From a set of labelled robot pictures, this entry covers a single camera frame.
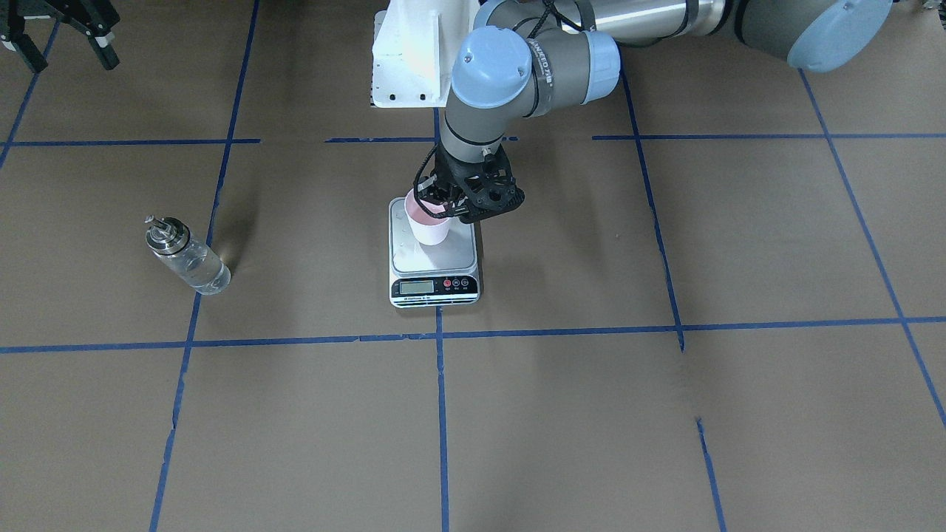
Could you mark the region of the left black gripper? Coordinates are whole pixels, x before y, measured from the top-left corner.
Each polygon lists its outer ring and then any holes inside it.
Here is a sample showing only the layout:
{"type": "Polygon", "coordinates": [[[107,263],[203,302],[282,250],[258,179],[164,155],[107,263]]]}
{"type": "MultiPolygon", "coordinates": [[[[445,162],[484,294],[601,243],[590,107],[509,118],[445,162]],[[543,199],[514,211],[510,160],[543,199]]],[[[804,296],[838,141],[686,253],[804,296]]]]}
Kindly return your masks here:
{"type": "Polygon", "coordinates": [[[435,147],[435,170],[432,177],[435,181],[423,181],[417,185],[417,197],[427,203],[443,203],[443,212],[447,216],[466,215],[466,196],[458,182],[471,175],[497,171],[500,168],[510,168],[506,148],[500,146],[491,154],[486,154],[480,162],[464,162],[451,155],[446,147],[438,144],[435,147]]]}

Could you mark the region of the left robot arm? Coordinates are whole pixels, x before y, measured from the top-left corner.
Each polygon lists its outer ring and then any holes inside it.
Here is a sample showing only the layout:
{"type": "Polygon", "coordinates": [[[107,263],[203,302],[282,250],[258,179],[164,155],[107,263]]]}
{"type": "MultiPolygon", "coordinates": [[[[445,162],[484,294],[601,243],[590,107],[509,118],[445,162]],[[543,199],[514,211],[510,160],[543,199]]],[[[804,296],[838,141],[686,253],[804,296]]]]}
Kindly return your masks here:
{"type": "Polygon", "coordinates": [[[511,121],[609,95],[620,47],[723,34],[795,69],[828,72],[860,53],[890,1],[488,1],[460,44],[428,154],[409,198],[435,221],[483,221],[523,203],[501,140],[511,121]]]}

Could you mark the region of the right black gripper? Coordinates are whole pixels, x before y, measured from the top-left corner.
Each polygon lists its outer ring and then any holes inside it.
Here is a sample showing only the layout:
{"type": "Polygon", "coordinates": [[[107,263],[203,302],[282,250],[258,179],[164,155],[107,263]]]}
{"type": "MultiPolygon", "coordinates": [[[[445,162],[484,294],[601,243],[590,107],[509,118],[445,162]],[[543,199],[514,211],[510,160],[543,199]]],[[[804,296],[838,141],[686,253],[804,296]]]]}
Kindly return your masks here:
{"type": "Polygon", "coordinates": [[[88,42],[99,64],[105,70],[118,67],[120,60],[112,42],[112,28],[119,23],[120,15],[109,1],[2,1],[2,37],[6,48],[15,52],[34,74],[48,67],[47,59],[26,34],[28,18],[48,17],[62,24],[70,24],[87,35],[88,42]]]}

